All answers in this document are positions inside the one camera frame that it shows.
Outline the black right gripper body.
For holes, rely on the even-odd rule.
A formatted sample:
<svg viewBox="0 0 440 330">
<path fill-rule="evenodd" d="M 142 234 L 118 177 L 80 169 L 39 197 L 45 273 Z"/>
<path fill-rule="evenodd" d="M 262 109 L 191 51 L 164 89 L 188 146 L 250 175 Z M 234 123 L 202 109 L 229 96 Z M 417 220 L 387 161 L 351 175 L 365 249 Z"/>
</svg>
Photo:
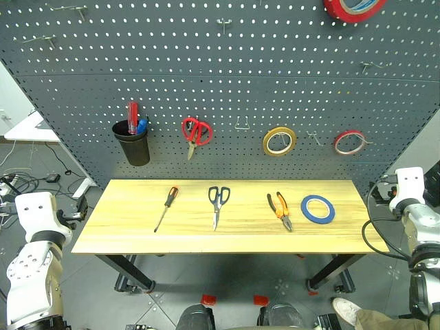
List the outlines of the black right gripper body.
<svg viewBox="0 0 440 330">
<path fill-rule="evenodd" d="M 369 189 L 377 205 L 388 205 L 397 194 L 396 174 L 382 175 L 377 182 L 370 181 Z"/>
</svg>

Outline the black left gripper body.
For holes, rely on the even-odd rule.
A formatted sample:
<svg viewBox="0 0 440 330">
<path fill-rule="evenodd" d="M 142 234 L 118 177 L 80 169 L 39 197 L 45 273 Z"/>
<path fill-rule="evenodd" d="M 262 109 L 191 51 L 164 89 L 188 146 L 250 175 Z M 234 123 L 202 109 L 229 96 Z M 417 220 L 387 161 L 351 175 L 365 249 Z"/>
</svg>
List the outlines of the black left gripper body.
<svg viewBox="0 0 440 330">
<path fill-rule="evenodd" d="M 71 230 L 75 230 L 77 223 L 83 221 L 83 209 L 79 208 L 77 211 L 69 214 L 65 214 L 63 210 L 57 210 L 56 217 L 61 225 L 68 227 Z"/>
</svg>

